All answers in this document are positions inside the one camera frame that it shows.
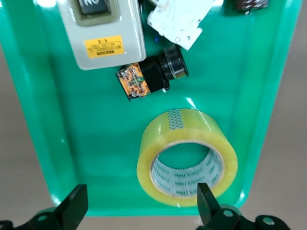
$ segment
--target black switch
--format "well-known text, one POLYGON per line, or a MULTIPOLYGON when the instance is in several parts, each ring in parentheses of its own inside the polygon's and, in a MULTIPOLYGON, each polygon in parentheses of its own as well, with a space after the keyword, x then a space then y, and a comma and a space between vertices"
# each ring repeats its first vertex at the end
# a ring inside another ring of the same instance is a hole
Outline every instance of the black switch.
POLYGON ((94 14, 94 13, 104 13, 109 12, 109 7, 107 4, 109 0, 79 0, 81 11, 84 15, 94 14))

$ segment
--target green tray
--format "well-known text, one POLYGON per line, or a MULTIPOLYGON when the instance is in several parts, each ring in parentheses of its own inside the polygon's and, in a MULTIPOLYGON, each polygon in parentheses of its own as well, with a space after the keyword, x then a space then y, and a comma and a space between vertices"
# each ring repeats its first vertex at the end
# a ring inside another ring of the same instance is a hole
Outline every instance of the green tray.
MULTIPOLYGON (((301 0, 271 0, 268 8, 249 15, 235 12, 231 0, 217 0, 201 23, 200 38, 183 51, 190 76, 170 82, 167 93, 132 102, 115 76, 118 68, 78 68, 56 6, 32 0, 0 3, 2 48, 56 204, 76 184, 87 184, 88 215, 196 215, 196 207, 151 199, 136 176, 143 131, 155 117, 176 108, 197 108, 220 125, 239 167, 218 201, 244 203, 301 0)), ((142 5, 144 22, 151 9, 142 5)), ((170 45, 143 24, 147 55, 170 45)))

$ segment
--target orange warning sticker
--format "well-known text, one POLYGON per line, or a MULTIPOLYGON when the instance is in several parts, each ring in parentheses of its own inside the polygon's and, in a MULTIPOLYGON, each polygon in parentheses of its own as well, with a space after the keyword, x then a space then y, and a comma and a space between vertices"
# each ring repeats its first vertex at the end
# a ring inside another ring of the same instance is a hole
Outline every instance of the orange warning sticker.
POLYGON ((101 58, 125 53, 120 35, 86 40, 84 43, 89 58, 101 58))

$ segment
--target beige floor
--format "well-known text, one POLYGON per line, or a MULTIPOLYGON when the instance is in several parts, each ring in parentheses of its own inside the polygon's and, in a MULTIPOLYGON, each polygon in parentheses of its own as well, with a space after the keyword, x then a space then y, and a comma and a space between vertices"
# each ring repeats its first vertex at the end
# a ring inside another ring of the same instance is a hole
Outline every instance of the beige floor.
MULTIPOLYGON (((243 215, 268 214, 307 229, 307 1, 243 215)), ((52 206, 12 80, 0 54, 0 219, 15 225, 52 206)), ((199 217, 85 218, 81 230, 193 230, 199 217)))

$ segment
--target tape roll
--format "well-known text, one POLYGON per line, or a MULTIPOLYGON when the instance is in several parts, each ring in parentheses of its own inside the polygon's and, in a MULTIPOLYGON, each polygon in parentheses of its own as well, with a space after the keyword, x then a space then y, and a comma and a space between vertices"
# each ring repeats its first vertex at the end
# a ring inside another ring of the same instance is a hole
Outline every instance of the tape roll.
POLYGON ((235 179, 237 168, 235 150, 213 118, 193 109, 175 109, 161 114, 145 129, 137 176, 153 199, 192 207, 197 205, 197 183, 206 182, 218 197, 235 179), (210 150, 200 163, 184 169, 168 167, 158 159, 163 151, 182 143, 197 143, 210 150))

